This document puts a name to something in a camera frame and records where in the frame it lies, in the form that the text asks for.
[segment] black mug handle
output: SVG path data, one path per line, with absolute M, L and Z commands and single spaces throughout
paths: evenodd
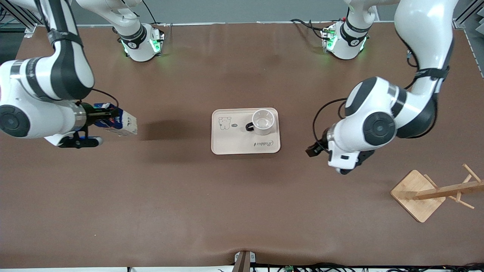
M 245 125 L 245 130 L 246 131 L 254 131 L 254 123 L 250 122 L 247 125 Z

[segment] brown table mat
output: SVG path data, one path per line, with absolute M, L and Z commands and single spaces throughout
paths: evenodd
M 465 34 L 455 32 L 439 120 L 427 136 L 395 139 L 347 176 L 309 158 L 311 122 L 324 103 L 361 80 L 402 87 L 413 77 L 390 23 L 377 23 L 354 60 L 322 53 L 291 24 L 176 26 L 164 56 L 136 63 L 110 28 L 80 29 L 96 88 L 115 95 L 139 134 L 95 149 L 0 135 L 0 267 L 208 266 L 239 250 L 260 263 L 465 264 L 484 260 L 484 196 L 446 201 L 417 223 L 390 196 L 412 169 L 438 185 L 461 182 L 467 163 L 484 177 L 484 83 Z M 44 29 L 18 58 L 52 53 Z M 87 102 L 109 101 L 92 93 Z M 273 155 L 216 156 L 211 114 L 274 107 L 282 148 Z M 338 120 L 337 104 L 317 130 Z

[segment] wooden mug stand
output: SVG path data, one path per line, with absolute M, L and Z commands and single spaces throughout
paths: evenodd
M 425 222 L 448 197 L 468 208 L 474 207 L 461 200 L 463 194 L 484 191 L 484 182 L 466 164 L 462 165 L 469 174 L 464 182 L 438 187 L 429 176 L 412 170 L 395 186 L 390 194 L 418 222 Z

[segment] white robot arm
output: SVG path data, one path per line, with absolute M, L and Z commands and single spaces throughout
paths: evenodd
M 328 40 L 323 41 L 325 49 L 337 58 L 349 60 L 363 50 L 366 35 L 375 21 L 372 6 L 393 5 L 400 0 L 344 0 L 348 4 L 345 21 L 338 21 L 322 32 Z
M 453 49 L 452 14 L 457 0 L 401 0 L 395 29 L 417 61 L 410 91 L 372 77 L 350 93 L 346 118 L 328 128 L 310 147 L 310 156 L 325 150 L 328 165 L 346 174 L 395 136 L 423 136 L 436 120 L 437 96 Z
M 141 24 L 131 11 L 142 0 L 77 0 L 77 3 L 109 23 L 121 37 L 124 51 L 135 61 L 148 61 L 161 53 L 164 34 L 149 24 Z
M 27 8 L 35 4 L 55 52 L 50 57 L 12 60 L 0 66 L 0 129 L 18 138 L 44 137 L 60 147 L 100 145 L 101 138 L 88 137 L 87 126 L 114 113 L 71 101 L 90 93 L 94 76 L 68 2 L 13 2 Z M 78 131 L 85 131 L 86 136 L 79 138 Z

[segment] black band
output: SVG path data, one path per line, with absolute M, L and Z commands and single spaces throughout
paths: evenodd
M 356 37 L 353 37 L 353 36 L 350 36 L 346 31 L 345 31 L 345 25 L 341 25 L 341 28 L 340 28 L 340 33 L 341 33 L 341 37 L 346 41 L 348 42 L 348 46 L 350 47 L 355 47 L 355 46 L 358 46 L 365 38 L 366 38 L 366 35 L 364 36 L 361 36 L 360 38 L 356 38 Z
M 444 80 L 447 78 L 447 74 L 449 73 L 450 67 L 447 66 L 445 69 L 437 69 L 437 68 L 425 68 L 417 70 L 415 73 L 415 79 L 429 76 L 432 80 L 437 80 L 438 78 L 443 78 Z
M 51 30 L 49 33 L 47 33 L 47 37 L 49 38 L 50 45 L 52 46 L 56 41 L 67 40 L 75 42 L 76 44 L 84 47 L 81 38 L 78 35 L 72 34 L 70 32 Z
M 366 29 L 359 29 L 355 26 L 353 26 L 352 24 L 349 23 L 348 21 L 348 18 L 346 18 L 346 21 L 345 21 L 346 25 L 348 26 L 349 29 L 353 30 L 354 32 L 358 32 L 358 33 L 365 33 L 365 32 L 368 32 L 368 30 L 370 30 L 370 27 L 369 28 L 366 28 Z
M 23 60 L 16 60 L 10 68 L 10 75 L 20 75 L 20 66 L 22 66 Z
M 27 66 L 25 68 L 25 76 L 27 78 L 27 82 L 29 83 L 30 87 L 32 88 L 35 95 L 42 101 L 52 101 L 51 99 L 40 87 L 39 82 L 37 81 L 37 75 L 35 73 L 35 67 L 37 66 L 37 62 L 40 60 L 40 57 L 32 58 L 27 62 Z
M 146 28 L 141 25 L 138 29 L 138 31 L 136 31 L 135 34 L 133 35 L 129 35 L 129 36 L 124 36 L 124 35 L 120 35 L 118 34 L 123 43 L 131 48 L 131 49 L 138 49 L 139 48 L 139 45 L 146 39 L 146 36 L 148 35 L 147 34 L 147 31 L 146 31 Z

